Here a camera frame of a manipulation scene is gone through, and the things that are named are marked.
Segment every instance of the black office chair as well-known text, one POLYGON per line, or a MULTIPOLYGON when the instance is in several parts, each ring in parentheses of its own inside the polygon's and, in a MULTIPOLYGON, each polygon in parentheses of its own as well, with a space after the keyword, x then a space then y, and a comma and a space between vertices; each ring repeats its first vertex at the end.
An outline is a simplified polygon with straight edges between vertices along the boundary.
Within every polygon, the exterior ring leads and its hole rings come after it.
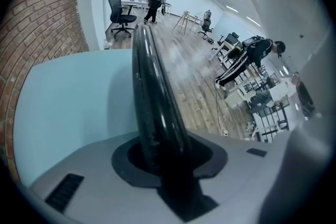
POLYGON ((198 32, 198 34, 202 33, 204 37, 209 38, 206 33, 207 32, 210 32, 210 33, 212 32, 212 29, 210 29, 210 24, 211 24, 211 20, 204 20, 204 24, 202 25, 202 30, 203 31, 198 32))
POLYGON ((134 28, 127 28, 125 27, 125 25, 127 26, 128 23, 132 23, 136 20, 136 16, 134 15, 130 15, 131 11, 132 11, 132 7, 136 6, 136 5, 128 5, 129 11, 127 15, 122 15, 122 9, 123 8, 128 8, 128 7, 122 7, 121 6, 121 0, 108 0, 111 6, 111 22, 113 23, 117 23, 120 24, 121 27, 119 28, 115 28, 115 29, 111 29, 111 33, 114 30, 118 30, 118 32, 115 33, 114 37, 116 37, 116 35, 118 33, 120 33, 121 31, 126 32, 128 35, 128 37, 132 37, 131 33, 128 32, 128 30, 134 30, 134 28))
MULTIPOLYGON (((235 43, 238 42, 238 37, 239 37, 239 36, 238 36, 235 32, 233 32, 232 34, 228 34, 227 37, 226 37, 224 40, 225 40, 226 42, 230 43, 231 45, 233 45, 233 44, 235 44, 235 43)), ((220 38, 220 40, 217 41, 217 44, 218 44, 219 46, 221 46, 221 45, 223 44, 223 42, 224 42, 224 41, 222 41, 223 38, 224 38, 224 36, 222 36, 222 37, 220 38)), ((229 49, 228 47, 226 47, 226 46, 224 46, 223 49, 226 50, 226 51, 229 51, 229 50, 230 50, 230 49, 229 49)))

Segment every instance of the vent grille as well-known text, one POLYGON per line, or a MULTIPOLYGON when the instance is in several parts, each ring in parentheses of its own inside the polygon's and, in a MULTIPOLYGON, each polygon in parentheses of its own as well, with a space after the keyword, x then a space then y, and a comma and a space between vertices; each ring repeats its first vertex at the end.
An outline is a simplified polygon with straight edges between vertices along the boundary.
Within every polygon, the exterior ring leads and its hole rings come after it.
POLYGON ((83 179, 83 176, 67 174, 47 197, 46 203, 60 213, 63 213, 83 179))
POLYGON ((257 148, 250 148, 246 152, 249 153, 249 154, 260 156, 260 157, 265 157, 266 154, 267 154, 267 151, 262 151, 262 150, 259 150, 257 148))

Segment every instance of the desk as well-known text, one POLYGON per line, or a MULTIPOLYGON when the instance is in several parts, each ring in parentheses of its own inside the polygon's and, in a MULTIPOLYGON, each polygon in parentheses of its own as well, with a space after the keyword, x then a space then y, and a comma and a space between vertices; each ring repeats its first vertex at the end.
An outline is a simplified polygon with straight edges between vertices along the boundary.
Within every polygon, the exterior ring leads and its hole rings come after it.
POLYGON ((233 92, 233 91, 235 91, 237 89, 244 89, 244 86, 246 84, 249 84, 253 80, 259 79, 258 74, 255 72, 255 70, 253 69, 253 67, 251 67, 250 65, 247 67, 246 71, 248 72, 248 74, 250 75, 250 77, 248 77, 247 79, 243 80, 240 83, 238 83, 238 81, 235 79, 237 85, 234 86, 233 88, 231 88, 229 90, 229 92, 233 92))
POLYGON ((166 8, 167 8, 166 13, 170 15, 170 12, 172 11, 172 5, 166 4, 166 8))
POLYGON ((141 14, 143 14, 144 9, 148 7, 148 3, 145 1, 121 0, 121 4, 141 6, 141 14))
POLYGON ((218 48, 218 50, 215 50, 215 52, 211 55, 209 62, 212 61, 212 59, 214 59, 214 57, 219 54, 219 52, 224 48, 224 46, 226 46, 227 48, 229 48, 229 51, 232 51, 235 48, 235 45, 231 45, 230 43, 226 42, 225 40, 223 41, 222 45, 218 48))
POLYGON ((196 22, 199 20, 199 24, 201 24, 202 22, 203 22, 203 20, 201 19, 201 18, 198 18, 198 17, 196 17, 196 16, 193 16, 193 15, 189 15, 189 18, 191 18, 191 19, 194 19, 195 21, 194 21, 194 23, 191 25, 191 28, 190 28, 190 30, 192 30, 193 29, 193 27, 194 27, 194 25, 196 24, 196 22))

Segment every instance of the table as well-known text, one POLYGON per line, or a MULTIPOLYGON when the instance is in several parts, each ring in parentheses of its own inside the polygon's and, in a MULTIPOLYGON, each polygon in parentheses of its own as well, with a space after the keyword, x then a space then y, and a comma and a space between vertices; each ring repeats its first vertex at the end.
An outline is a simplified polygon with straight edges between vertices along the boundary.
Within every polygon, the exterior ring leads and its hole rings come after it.
MULTIPOLYGON (((231 66, 231 63, 225 62, 224 59, 222 59, 220 62, 221 62, 220 64, 223 65, 226 69, 229 69, 231 66)), ((246 75, 247 78, 245 80, 241 79, 239 76, 235 78, 235 82, 237 83, 237 85, 232 89, 230 89, 229 92, 233 92, 238 88, 243 90, 246 84, 249 84, 253 80, 260 80, 259 74, 254 70, 254 68, 251 65, 248 65, 248 67, 243 73, 246 75)))
POLYGON ((199 24, 201 24, 202 23, 202 19, 201 18, 198 18, 198 17, 196 17, 196 16, 193 16, 193 15, 189 15, 189 18, 191 18, 191 19, 194 19, 195 21, 194 21, 194 23, 191 25, 191 28, 190 28, 190 30, 191 29, 193 29, 193 27, 194 27, 194 25, 196 24, 196 22, 199 20, 199 24))
POLYGON ((136 6, 141 6, 141 14, 143 14, 144 9, 148 7, 148 3, 145 1, 134 1, 134 0, 121 0, 121 4, 131 4, 136 6))
POLYGON ((223 41, 222 45, 218 48, 218 50, 215 50, 215 52, 211 55, 209 62, 212 61, 212 59, 214 59, 214 57, 219 54, 219 52, 224 48, 224 46, 226 46, 227 48, 229 48, 229 51, 232 51, 235 48, 235 45, 231 45, 229 42, 226 42, 225 40, 223 41))
POLYGON ((166 10, 166 13, 168 14, 168 15, 170 15, 170 12, 172 11, 172 5, 170 5, 170 4, 166 4, 166 8, 167 8, 167 10, 166 10))

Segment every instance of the light blue panel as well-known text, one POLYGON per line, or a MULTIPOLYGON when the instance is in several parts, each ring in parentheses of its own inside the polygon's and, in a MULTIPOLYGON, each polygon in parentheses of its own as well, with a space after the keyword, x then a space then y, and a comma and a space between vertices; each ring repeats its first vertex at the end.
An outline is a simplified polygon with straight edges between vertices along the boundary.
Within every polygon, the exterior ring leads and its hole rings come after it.
POLYGON ((14 121, 14 153, 29 186, 75 150, 137 131, 132 50, 61 57, 31 69, 14 121))

